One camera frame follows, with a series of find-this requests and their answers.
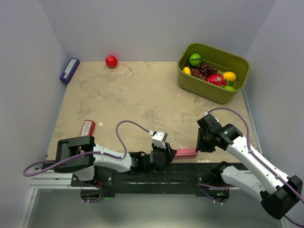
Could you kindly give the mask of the pink paper box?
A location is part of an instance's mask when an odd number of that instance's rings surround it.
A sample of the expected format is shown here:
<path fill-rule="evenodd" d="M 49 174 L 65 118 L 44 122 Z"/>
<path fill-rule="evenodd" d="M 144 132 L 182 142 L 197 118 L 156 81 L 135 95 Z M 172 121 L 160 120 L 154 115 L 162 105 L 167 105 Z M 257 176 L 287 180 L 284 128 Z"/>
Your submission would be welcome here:
<path fill-rule="evenodd" d="M 176 151 L 177 152 L 174 155 L 174 160 L 194 159 L 198 154 L 196 148 L 183 148 L 177 149 Z"/>

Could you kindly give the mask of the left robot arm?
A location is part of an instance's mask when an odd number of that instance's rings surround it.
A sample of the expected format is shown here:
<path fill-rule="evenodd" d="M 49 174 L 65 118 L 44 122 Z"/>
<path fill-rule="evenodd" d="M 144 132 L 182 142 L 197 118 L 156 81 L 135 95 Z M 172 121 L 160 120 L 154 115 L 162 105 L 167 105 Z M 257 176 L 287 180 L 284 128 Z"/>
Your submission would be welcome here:
<path fill-rule="evenodd" d="M 95 167 L 104 167 L 119 173 L 150 172 L 157 170 L 173 161 L 177 150 L 169 143 L 165 147 L 158 147 L 152 143 L 152 151 L 128 152 L 121 155 L 95 143 L 93 136 L 82 136 L 63 139 L 57 143 L 57 153 L 54 168 L 57 173 L 72 173 L 87 186 L 94 186 L 98 182 Z"/>

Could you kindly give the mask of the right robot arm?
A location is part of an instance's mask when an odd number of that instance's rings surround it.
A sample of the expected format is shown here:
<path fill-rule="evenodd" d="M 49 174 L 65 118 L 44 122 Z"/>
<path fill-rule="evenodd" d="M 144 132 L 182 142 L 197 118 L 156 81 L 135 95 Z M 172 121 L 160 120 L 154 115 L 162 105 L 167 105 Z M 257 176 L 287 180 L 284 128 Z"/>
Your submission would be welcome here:
<path fill-rule="evenodd" d="M 285 217 L 302 200 L 302 180 L 296 175 L 287 175 L 270 163 L 234 125 L 222 126 L 211 114 L 205 114 L 197 124 L 198 151 L 213 152 L 219 147 L 237 158 L 251 172 L 247 175 L 226 164 L 212 174 L 214 185 L 221 187 L 226 183 L 243 190 L 260 201 L 263 209 L 275 219 Z"/>

